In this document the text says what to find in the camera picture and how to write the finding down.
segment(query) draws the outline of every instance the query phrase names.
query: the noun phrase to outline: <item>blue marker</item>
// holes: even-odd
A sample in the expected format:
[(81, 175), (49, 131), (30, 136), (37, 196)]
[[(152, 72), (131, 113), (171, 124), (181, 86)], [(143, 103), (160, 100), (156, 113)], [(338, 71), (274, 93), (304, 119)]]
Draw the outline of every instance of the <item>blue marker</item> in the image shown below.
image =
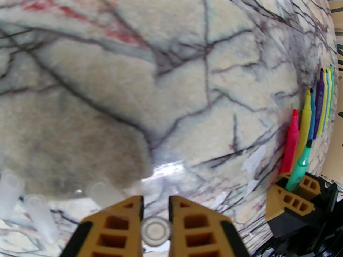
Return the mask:
[(327, 102), (326, 102), (326, 107), (325, 107), (325, 115), (324, 115), (324, 125), (323, 125), (323, 130), (322, 132), (324, 132), (325, 128), (326, 128), (326, 124), (327, 124), (327, 114), (329, 112), (329, 105), (330, 105), (330, 90), (329, 89), (329, 72), (328, 70), (326, 71), (326, 76), (324, 77), (324, 84), (327, 85)]
[(315, 104), (315, 94), (313, 93), (313, 89), (310, 89), (311, 93), (311, 124), (310, 124), (310, 130), (308, 132), (307, 140), (313, 139), (313, 134), (315, 132), (315, 121), (316, 121), (316, 104)]

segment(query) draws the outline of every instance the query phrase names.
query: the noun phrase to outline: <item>round plastic cap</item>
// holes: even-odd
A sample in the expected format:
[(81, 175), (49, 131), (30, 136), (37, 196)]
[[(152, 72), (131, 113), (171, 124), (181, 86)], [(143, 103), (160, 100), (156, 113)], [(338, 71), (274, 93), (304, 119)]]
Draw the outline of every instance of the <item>round plastic cap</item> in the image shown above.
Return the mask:
[(167, 241), (172, 232), (169, 221), (158, 216), (144, 219), (142, 222), (142, 239), (150, 247), (158, 247)]

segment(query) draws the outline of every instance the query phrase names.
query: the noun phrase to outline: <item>marble surface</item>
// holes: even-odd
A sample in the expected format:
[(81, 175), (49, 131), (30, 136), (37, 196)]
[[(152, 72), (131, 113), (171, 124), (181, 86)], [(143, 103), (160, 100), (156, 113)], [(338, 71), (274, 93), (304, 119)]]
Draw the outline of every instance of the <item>marble surface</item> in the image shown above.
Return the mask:
[(0, 0), (0, 48), (2, 167), (52, 200), (61, 231), (45, 244), (18, 204), (0, 256), (58, 256), (104, 176), (143, 194), (145, 216), (173, 194), (224, 213), (253, 252), (291, 111), (337, 67), (327, 0)]

